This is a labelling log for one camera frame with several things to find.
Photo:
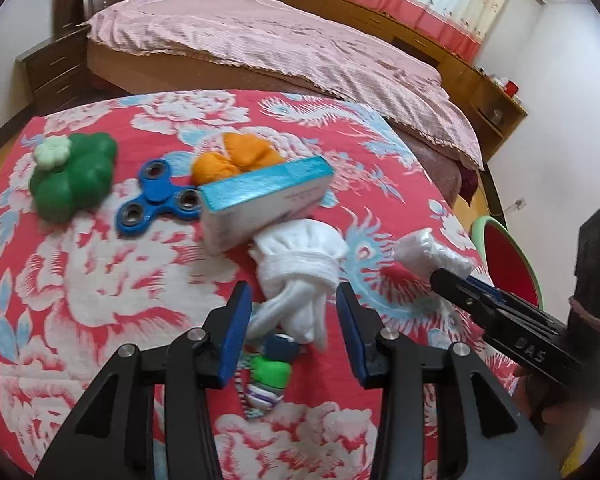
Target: wooden nightstand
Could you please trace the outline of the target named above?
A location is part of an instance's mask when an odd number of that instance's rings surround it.
[[[79,104],[90,92],[87,69],[88,25],[49,38],[21,54],[29,90],[39,115]]]
[[[487,76],[469,97],[469,107],[462,110],[475,130],[487,162],[526,117],[526,110]]]

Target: blue gripper pad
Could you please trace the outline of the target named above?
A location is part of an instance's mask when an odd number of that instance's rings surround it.
[[[484,293],[491,294],[500,303],[505,302],[501,292],[497,288],[487,285],[485,282],[479,280],[478,278],[474,278],[473,276],[468,276],[466,280]]]
[[[124,203],[116,214],[116,228],[127,236],[144,233],[151,222],[164,213],[181,220],[200,216],[198,189],[171,182],[171,167],[163,158],[149,160],[138,173],[142,194]]]
[[[390,364],[376,348],[376,335],[384,328],[382,319],[358,303],[348,282],[336,290],[336,311],[353,375],[365,389],[384,387]]]
[[[238,282],[226,306],[212,310],[206,317],[202,328],[219,350],[214,357],[217,389],[224,388],[234,375],[250,317],[251,287],[247,282]]]

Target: screw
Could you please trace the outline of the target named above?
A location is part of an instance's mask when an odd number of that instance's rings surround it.
[[[394,339],[398,339],[400,332],[397,330],[391,330],[390,328],[384,327],[380,331],[380,337],[382,339],[388,339],[389,341],[393,341]]]
[[[456,343],[454,345],[454,354],[459,355],[460,357],[467,357],[470,353],[471,349],[466,343]]]
[[[206,331],[204,328],[192,328],[187,332],[187,339],[191,339],[192,341],[202,341],[206,336]]]
[[[131,357],[136,352],[136,347],[127,343],[118,348],[118,355],[120,357]]]

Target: hand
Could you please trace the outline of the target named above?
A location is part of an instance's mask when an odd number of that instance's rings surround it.
[[[529,397],[526,394],[526,381],[529,372],[522,366],[518,366],[513,374],[519,377],[516,389],[513,392],[513,400],[520,411],[527,417],[531,417],[533,409],[529,403]],[[570,400],[562,404],[556,404],[542,410],[542,420],[546,424],[559,424],[561,426],[580,425],[583,418],[587,415],[589,406],[580,400]]]

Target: white glove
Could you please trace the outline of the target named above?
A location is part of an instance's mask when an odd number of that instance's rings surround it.
[[[340,260],[347,254],[339,232],[323,222],[292,220],[253,237],[251,257],[265,301],[251,316],[247,339],[263,337],[282,326],[301,344],[327,344],[327,297],[339,282]]]

